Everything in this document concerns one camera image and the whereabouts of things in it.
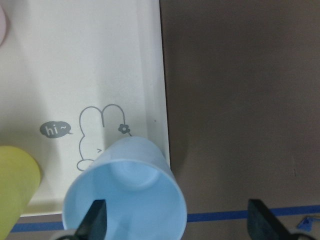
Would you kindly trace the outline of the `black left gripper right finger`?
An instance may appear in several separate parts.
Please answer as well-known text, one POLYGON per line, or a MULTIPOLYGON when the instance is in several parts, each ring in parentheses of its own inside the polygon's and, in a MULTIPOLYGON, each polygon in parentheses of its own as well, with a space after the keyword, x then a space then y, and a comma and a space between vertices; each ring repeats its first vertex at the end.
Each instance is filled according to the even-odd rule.
POLYGON ((260 199, 249 199, 247 232, 252 240, 291 240, 290 232, 260 199))

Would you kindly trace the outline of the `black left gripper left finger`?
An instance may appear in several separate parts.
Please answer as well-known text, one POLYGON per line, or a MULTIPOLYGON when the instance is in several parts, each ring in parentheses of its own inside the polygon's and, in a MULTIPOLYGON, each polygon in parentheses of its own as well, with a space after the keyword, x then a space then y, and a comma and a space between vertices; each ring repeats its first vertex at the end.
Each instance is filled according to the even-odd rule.
POLYGON ((107 233, 105 199, 94 200, 74 233, 76 240, 104 240, 107 233))

